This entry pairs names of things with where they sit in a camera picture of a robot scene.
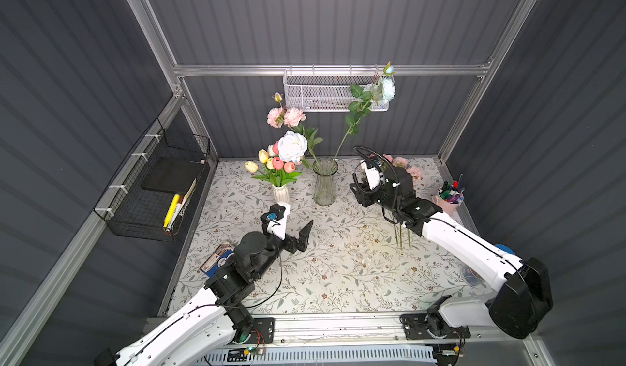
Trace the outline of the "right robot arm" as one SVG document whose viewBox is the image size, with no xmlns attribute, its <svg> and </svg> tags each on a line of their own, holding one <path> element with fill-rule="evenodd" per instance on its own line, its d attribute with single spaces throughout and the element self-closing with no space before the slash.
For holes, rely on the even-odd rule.
<svg viewBox="0 0 626 366">
<path fill-rule="evenodd" d="M 443 296 L 422 319 L 433 338 L 462 327 L 497 327 L 516 339 L 537 330 L 553 308 L 547 266 L 523 260 L 490 244 L 454 221 L 432 201 L 417 196 L 412 176 L 376 152 L 362 157 L 352 173 L 352 190 L 363 207 L 381 206 L 387 222 L 443 247 L 466 264 L 491 289 L 480 297 Z"/>
</svg>

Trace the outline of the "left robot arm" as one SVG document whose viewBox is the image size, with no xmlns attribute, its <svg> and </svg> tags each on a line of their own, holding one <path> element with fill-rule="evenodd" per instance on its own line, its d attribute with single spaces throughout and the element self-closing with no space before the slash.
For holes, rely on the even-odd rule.
<svg viewBox="0 0 626 366">
<path fill-rule="evenodd" d="M 286 231 L 290 205 L 273 204 L 262 215 L 262 229 L 241 238 L 226 262 L 196 295 L 143 338 L 118 352 L 102 351 L 96 365 L 190 365 L 230 343 L 245 343 L 254 319 L 243 300 L 282 252 L 305 252 L 313 228 L 307 223 L 291 236 Z"/>
</svg>

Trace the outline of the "pink peony stem with bud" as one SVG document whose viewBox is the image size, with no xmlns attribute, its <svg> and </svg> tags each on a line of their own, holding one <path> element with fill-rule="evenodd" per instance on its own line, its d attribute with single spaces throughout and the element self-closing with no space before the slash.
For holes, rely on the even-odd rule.
<svg viewBox="0 0 626 366">
<path fill-rule="evenodd" d="M 281 93 L 275 92 L 272 99 L 278 105 L 267 113 L 267 124 L 275 129 L 285 127 L 295 134 L 301 134 L 306 139 L 306 151 L 303 152 L 298 162 L 302 162 L 307 169 L 310 169 L 318 162 L 315 146 L 323 141 L 318 134 L 318 129 L 306 127 L 304 111 L 300 108 L 287 107 Z"/>
</svg>

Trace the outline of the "large pink rose stem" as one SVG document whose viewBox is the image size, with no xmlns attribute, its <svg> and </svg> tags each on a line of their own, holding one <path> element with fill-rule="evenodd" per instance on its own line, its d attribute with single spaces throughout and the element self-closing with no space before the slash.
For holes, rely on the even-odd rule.
<svg viewBox="0 0 626 366">
<path fill-rule="evenodd" d="M 408 160 L 406 158 L 404 158 L 404 157 L 395 157 L 393 159 L 392 164 L 395 167 L 400 167 L 400 168 L 404 168 L 404 169 L 407 169 L 408 166 L 409 166 Z"/>
</svg>

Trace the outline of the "pale pink rose stem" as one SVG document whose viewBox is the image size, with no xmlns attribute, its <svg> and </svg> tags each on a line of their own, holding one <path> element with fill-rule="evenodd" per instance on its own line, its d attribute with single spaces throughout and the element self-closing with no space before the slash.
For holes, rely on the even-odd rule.
<svg viewBox="0 0 626 366">
<path fill-rule="evenodd" d="M 423 173 L 422 170 L 417 166 L 411 166 L 406 169 L 407 173 L 412 176 L 414 181 L 422 181 Z"/>
</svg>

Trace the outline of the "pink carnation stem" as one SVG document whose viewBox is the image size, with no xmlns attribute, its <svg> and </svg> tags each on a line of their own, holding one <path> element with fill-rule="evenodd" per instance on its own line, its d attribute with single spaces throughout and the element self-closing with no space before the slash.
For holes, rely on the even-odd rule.
<svg viewBox="0 0 626 366">
<path fill-rule="evenodd" d="M 394 231 L 395 231 L 396 245 L 398 245 L 399 248 L 401 248 L 401 250 L 403 248 L 410 249 L 412 247 L 412 238 L 411 238 L 411 232 L 407 228 L 406 222 L 395 223 Z"/>
</svg>

